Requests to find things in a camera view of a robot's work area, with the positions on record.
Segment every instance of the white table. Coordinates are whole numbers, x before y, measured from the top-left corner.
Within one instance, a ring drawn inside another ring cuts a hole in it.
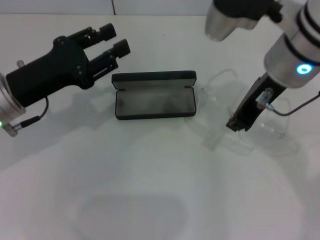
[[[234,68],[251,86],[281,34],[267,19],[214,43],[203,16],[0,15],[0,72],[46,54],[58,36],[106,23],[118,37],[86,51],[89,58],[126,38],[131,54],[114,73],[195,70],[198,85]],[[204,144],[183,118],[117,120],[111,75],[87,91],[52,94],[45,118],[16,138],[1,132],[1,239],[320,238],[319,102],[290,118],[296,152],[258,144],[245,155],[223,139]],[[318,90],[319,76],[284,96],[295,107]],[[37,102],[22,119],[43,109]]]

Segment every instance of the white surface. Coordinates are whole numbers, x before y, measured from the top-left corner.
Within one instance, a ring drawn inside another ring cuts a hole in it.
[[[1,0],[0,13],[113,15],[111,0]]]
[[[117,15],[207,15],[212,0],[114,0]]]
[[[0,72],[46,54],[57,36],[109,22],[118,37],[88,50],[89,58],[127,38],[131,54],[114,73],[195,70],[196,86],[234,68],[249,87],[280,35],[267,20],[214,43],[204,35],[202,16],[0,15]],[[317,77],[284,96],[297,106],[319,89]],[[1,239],[320,238],[319,102],[290,119],[296,151],[257,146],[240,155],[223,139],[205,144],[182,118],[116,120],[111,74],[89,90],[70,86],[49,101],[45,118],[16,138],[0,132]],[[43,107],[28,107],[24,118]],[[200,113],[212,124],[224,117],[216,109]]]

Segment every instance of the black cable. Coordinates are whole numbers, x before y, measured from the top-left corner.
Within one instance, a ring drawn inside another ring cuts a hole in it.
[[[301,104],[300,106],[298,106],[297,108],[295,108],[294,110],[292,110],[292,111],[290,111],[290,112],[288,112],[288,113],[281,113],[281,112],[278,112],[278,111],[275,110],[275,109],[273,109],[272,111],[273,111],[275,114],[279,115],[279,116],[287,117],[287,116],[289,116],[289,115],[291,115],[291,114],[294,114],[296,111],[302,109],[302,108],[305,107],[306,105],[312,103],[314,100],[317,100],[318,98],[320,98],[320,92],[318,93],[317,96],[311,98],[309,101],[306,101],[304,104]]]
[[[34,124],[34,123],[38,122],[40,119],[42,119],[45,116],[45,114],[47,113],[48,108],[49,108],[48,97],[46,96],[44,99],[45,99],[45,108],[44,108],[43,113],[40,116],[34,116],[32,118],[24,120],[24,121],[20,122],[19,124],[15,125],[15,127],[21,126],[21,128],[26,128],[26,127],[30,126],[31,124]]]

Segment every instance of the cable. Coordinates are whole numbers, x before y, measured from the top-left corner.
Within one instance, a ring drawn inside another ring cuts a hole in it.
[[[293,109],[292,111],[288,112],[288,113],[281,113],[279,111],[277,111],[274,106],[272,106],[271,104],[268,104],[266,106],[267,109],[269,109],[270,111],[274,112],[275,114],[282,116],[282,117],[287,117],[290,116],[291,114],[294,114],[296,111],[302,109],[303,107],[305,107],[306,105],[312,103],[313,101],[317,100],[318,98],[320,98],[320,92],[318,93],[317,96],[311,98],[309,101],[306,101],[305,103],[301,104],[300,106],[298,106],[297,108]]]
[[[42,119],[46,115],[48,108],[49,108],[48,97],[46,96],[44,99],[45,99],[45,108],[44,108],[43,113],[40,116],[34,116],[34,117],[31,117],[27,120],[24,120],[16,125],[14,125],[13,129],[18,131],[18,130],[26,128],[26,127],[30,126],[31,124],[34,124],[34,123],[38,122],[40,119]]]

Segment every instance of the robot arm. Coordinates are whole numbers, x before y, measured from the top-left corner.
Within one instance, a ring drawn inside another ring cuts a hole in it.
[[[213,1],[205,32],[214,41],[223,41],[236,28],[253,29],[263,16],[284,32],[264,57],[266,73],[253,84],[227,127],[249,130],[264,110],[257,104],[261,98],[268,105],[286,88],[301,88],[320,72],[319,12],[319,0],[305,5],[288,0]]]
[[[53,41],[52,50],[41,58],[24,65],[6,77],[0,74],[0,125],[12,137],[17,131],[40,119],[39,116],[12,126],[10,122],[26,112],[26,107],[70,85],[81,89],[92,87],[96,80],[118,67],[116,58],[130,53],[127,40],[89,61],[84,49],[108,41],[116,36],[112,24],[96,31],[88,27],[71,36],[60,36]]]

